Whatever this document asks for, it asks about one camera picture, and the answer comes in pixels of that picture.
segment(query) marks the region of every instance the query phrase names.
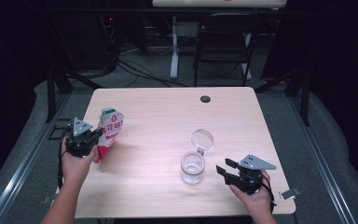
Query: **red and white package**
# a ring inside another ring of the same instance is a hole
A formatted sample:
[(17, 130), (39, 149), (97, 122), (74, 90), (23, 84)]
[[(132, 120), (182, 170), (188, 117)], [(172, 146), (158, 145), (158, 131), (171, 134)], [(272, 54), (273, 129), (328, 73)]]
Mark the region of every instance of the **red and white package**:
[(103, 129), (103, 135), (98, 139), (98, 156), (94, 162), (100, 162), (113, 145), (123, 126), (123, 119), (124, 115), (114, 108), (108, 107), (102, 110), (98, 127)]

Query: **wooden table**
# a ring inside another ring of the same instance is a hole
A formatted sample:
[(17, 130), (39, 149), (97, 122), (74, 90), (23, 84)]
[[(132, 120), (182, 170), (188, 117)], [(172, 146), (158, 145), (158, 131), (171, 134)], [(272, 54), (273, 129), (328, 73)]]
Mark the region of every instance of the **wooden table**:
[[(203, 103), (200, 97), (211, 97)], [(93, 163), (78, 198), (76, 217), (226, 217), (247, 215), (216, 165), (236, 174), (225, 158), (248, 154), (277, 166), (268, 171), (277, 201), (274, 214), (292, 214), (293, 200), (279, 192), (288, 185), (253, 89), (140, 88), (99, 89), (84, 121), (98, 125), (105, 107), (124, 114), (116, 142), (100, 163)], [(214, 137), (205, 153), (202, 181), (186, 184), (180, 160), (196, 149), (190, 135), (197, 129)]]

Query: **wire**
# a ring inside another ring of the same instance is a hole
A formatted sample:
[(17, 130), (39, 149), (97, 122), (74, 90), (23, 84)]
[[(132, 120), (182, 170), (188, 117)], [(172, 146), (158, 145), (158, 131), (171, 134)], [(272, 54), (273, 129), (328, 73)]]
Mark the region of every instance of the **wire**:
[(58, 146), (58, 176), (57, 176), (58, 179), (57, 180), (58, 180), (58, 188), (59, 189), (61, 189), (61, 187), (62, 187), (62, 179), (63, 179), (62, 156), (66, 152), (66, 150), (65, 150), (62, 153), (62, 143), (63, 143), (63, 139), (64, 139), (66, 133), (69, 133), (71, 130), (72, 130), (71, 126), (68, 126), (62, 131), (62, 135), (61, 135), (59, 146)]
[(101, 220), (99, 219), (99, 218), (97, 218), (97, 222), (98, 222), (98, 224), (102, 224), (102, 222), (101, 222)]
[(265, 185), (263, 182), (260, 182), (260, 181), (258, 181), (257, 179), (255, 179), (255, 178), (253, 178), (253, 177), (251, 177), (251, 176), (249, 176), (249, 175), (247, 175), (247, 174), (245, 174), (245, 173), (243, 173), (243, 175), (245, 175), (247, 178), (253, 180), (253, 181), (256, 182), (257, 184), (261, 185), (263, 188), (265, 188), (265, 189), (268, 191), (269, 197), (270, 197), (270, 199), (271, 199), (270, 208), (271, 208), (271, 213), (272, 213), (274, 207), (275, 207), (277, 204), (275, 203), (275, 197), (274, 197), (274, 194), (272, 193), (272, 187), (271, 187), (271, 185), (270, 185), (270, 183), (269, 183), (269, 180), (268, 180), (264, 175), (261, 175), (264, 179), (267, 180), (267, 182), (268, 182), (268, 184), (269, 184), (269, 187), (268, 187), (268, 186)]
[(139, 72), (138, 72), (138, 75), (135, 75), (135, 79), (134, 79), (130, 84), (125, 85), (124, 88), (127, 88), (127, 87), (129, 87), (130, 85), (132, 85), (133, 83), (135, 83), (135, 82), (138, 80), (139, 76), (140, 76), (140, 75), (139, 75)]
[[(170, 80), (166, 80), (166, 79), (162, 79), (162, 78), (159, 78), (157, 77), (156, 75), (154, 75), (151, 71), (149, 71), (147, 68), (145, 68), (144, 66), (142, 66), (141, 64), (139, 63), (136, 63), (136, 62), (132, 62), (132, 61), (129, 61), (129, 60), (126, 60), (126, 61), (122, 61), (122, 60), (119, 60), (120, 63), (126, 65), (127, 67), (129, 67), (130, 69), (134, 70), (134, 71), (137, 71), (138, 73), (140, 74), (143, 74), (145, 76), (139, 76), (139, 77), (143, 77), (143, 78), (147, 78), (147, 79), (152, 79), (152, 80), (156, 80), (156, 81), (159, 81), (161, 82), (163, 85), (167, 86), (167, 87), (170, 87), (169, 84), (173, 84), (173, 85), (178, 85), (178, 86), (182, 86), (182, 87), (187, 87), (187, 85), (183, 84), (183, 83), (180, 83), (180, 82), (176, 82), (176, 81), (170, 81)], [(129, 63), (134, 63), (140, 67), (142, 67), (146, 72), (143, 72), (143, 71), (140, 71), (138, 70), (137, 68), (135, 68), (134, 66), (130, 65)], [(118, 64), (117, 66), (121, 67), (123, 70), (133, 74), (132, 72), (130, 72), (128, 69), (124, 68), (122, 65)]]
[[(167, 47), (162, 47), (162, 46), (159, 46), (159, 47), (155, 47), (155, 46), (153, 46), (153, 45), (149, 45), (150, 46), (150, 48), (153, 50), (153, 51), (155, 51), (157, 54), (159, 54), (159, 55), (164, 55), (164, 54), (167, 54), (167, 53), (169, 53), (169, 52), (171, 52), (172, 50), (173, 50), (173, 46), (167, 46)], [(157, 51), (156, 50), (156, 48), (170, 48), (170, 49), (168, 49), (167, 51), (165, 51), (165, 52), (159, 52), (159, 51)]]
[(91, 75), (82, 75), (82, 76), (86, 77), (88, 79), (93, 79), (93, 78), (97, 78), (97, 77), (104, 77), (104, 76), (109, 75), (113, 71), (115, 71), (115, 69), (116, 69), (116, 67), (108, 67), (108, 68), (105, 68), (101, 73), (95, 73), (95, 74), (91, 74)]
[(296, 214), (296, 212), (293, 213), (293, 217), (295, 218), (295, 223), (297, 224), (297, 223), (298, 223), (298, 219), (297, 219), (297, 214)]
[(172, 33), (172, 27), (171, 27), (171, 25), (168, 23), (167, 18), (164, 18), (164, 20), (165, 20), (165, 23), (167, 23), (167, 26), (168, 26), (168, 28), (170, 29), (171, 33)]

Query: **metal rail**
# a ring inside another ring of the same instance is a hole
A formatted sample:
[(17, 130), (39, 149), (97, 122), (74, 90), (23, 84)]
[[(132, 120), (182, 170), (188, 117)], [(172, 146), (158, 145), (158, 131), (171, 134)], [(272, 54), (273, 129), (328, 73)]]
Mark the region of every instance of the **metal rail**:
[(336, 179), (334, 178), (326, 160), (324, 159), (324, 154), (319, 148), (318, 142), (316, 141), (311, 128), (307, 126), (301, 118), (298, 101), (294, 97), (289, 97), (288, 101), (292, 109), (295, 111), (295, 116), (298, 123), (301, 124), (302, 130), (304, 131), (304, 134), (307, 136), (308, 141), (310, 142), (310, 154), (315, 161), (319, 173), (321, 174), (322, 180), (331, 197), (331, 200), (337, 209), (339, 218), (341, 219), (342, 223), (356, 223), (351, 213), (351, 210), (348, 207), (345, 198), (336, 182)]
[(70, 98), (70, 95), (64, 94), (60, 101), (57, 103), (57, 113), (52, 118), (50, 123), (45, 123), (40, 134), (35, 140), (34, 146), (31, 150), (24, 156), (24, 159), (17, 168), (16, 173), (12, 176), (5, 191), (0, 197), (0, 223), (3, 222), (8, 210), (19, 194), (22, 185), (24, 184), (28, 174), (31, 173), (31, 170), (36, 162), (38, 155), (40, 154), (40, 148), (44, 143), (44, 140), (48, 138), (48, 134), (54, 129), (54, 123), (57, 121), (59, 115), (63, 111), (63, 106), (66, 105)]

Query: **human hand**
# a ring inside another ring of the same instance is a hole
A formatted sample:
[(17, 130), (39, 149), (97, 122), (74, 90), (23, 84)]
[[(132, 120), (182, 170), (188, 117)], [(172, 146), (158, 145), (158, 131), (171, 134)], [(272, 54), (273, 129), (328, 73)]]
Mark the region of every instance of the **human hand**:
[[(269, 174), (265, 170), (262, 170), (261, 175), (265, 177), (263, 178), (263, 183), (270, 187)], [(261, 187), (257, 193), (252, 195), (247, 195), (235, 185), (230, 185), (229, 188), (245, 205), (246, 211), (248, 211), (255, 223), (277, 223), (271, 214), (271, 198), (266, 188)]]
[(87, 157), (79, 158), (66, 152), (66, 138), (62, 141), (62, 174), (65, 183), (81, 186), (89, 174), (92, 160), (97, 155), (97, 146), (94, 146)]

